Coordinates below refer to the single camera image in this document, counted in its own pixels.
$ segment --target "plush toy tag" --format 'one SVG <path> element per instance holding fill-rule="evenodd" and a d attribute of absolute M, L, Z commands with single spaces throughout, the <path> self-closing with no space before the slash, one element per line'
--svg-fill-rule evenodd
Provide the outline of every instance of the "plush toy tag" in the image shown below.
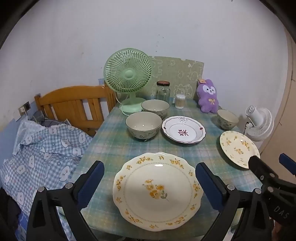
<path fill-rule="evenodd" d="M 206 84 L 206 81 L 204 79 L 199 79 L 198 80 L 201 84 Z"/>

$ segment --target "yellow bow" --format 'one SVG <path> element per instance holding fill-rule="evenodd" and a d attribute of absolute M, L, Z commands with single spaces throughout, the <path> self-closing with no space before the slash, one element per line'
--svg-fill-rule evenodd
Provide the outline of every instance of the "yellow bow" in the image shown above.
<path fill-rule="evenodd" d="M 209 102 L 211 102 L 211 104 L 215 104 L 215 99 L 209 99 Z"/>

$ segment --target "fan center cap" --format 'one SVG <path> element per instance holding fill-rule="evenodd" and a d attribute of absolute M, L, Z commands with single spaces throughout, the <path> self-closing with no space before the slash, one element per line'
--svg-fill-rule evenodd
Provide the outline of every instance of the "fan center cap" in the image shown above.
<path fill-rule="evenodd" d="M 133 71 L 132 70 L 127 70 L 125 73 L 124 73 L 124 77 L 127 78 L 127 79 L 130 79 L 133 77 Z"/>

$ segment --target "green fan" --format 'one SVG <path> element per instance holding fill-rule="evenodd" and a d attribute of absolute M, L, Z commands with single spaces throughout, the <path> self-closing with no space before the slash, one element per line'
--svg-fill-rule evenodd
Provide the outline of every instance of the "green fan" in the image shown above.
<path fill-rule="evenodd" d="M 148 83 L 151 71 L 149 57 L 137 49 L 119 50 L 107 60 L 104 67 L 107 85 L 117 93 L 129 94 L 129 98 L 124 101 L 117 100 L 123 114 L 142 110 L 141 104 L 145 99 L 137 98 L 136 92 Z"/>

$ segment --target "white plate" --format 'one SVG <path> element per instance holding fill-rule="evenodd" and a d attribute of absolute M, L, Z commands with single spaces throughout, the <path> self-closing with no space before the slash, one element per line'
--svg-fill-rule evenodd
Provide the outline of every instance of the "white plate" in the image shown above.
<path fill-rule="evenodd" d="M 200 208 L 203 190 L 195 168 L 163 152 L 145 153 L 116 174 L 113 201 L 130 223 L 149 231 L 175 229 Z"/>
<path fill-rule="evenodd" d="M 205 137 L 204 126 L 190 117 L 172 116 L 166 118 L 161 127 L 166 136 L 180 143 L 194 144 Z"/>
<path fill-rule="evenodd" d="M 249 169 L 251 156 L 260 158 L 255 144 L 245 135 L 236 131 L 226 131 L 220 136 L 220 145 L 226 156 L 240 167 Z"/>

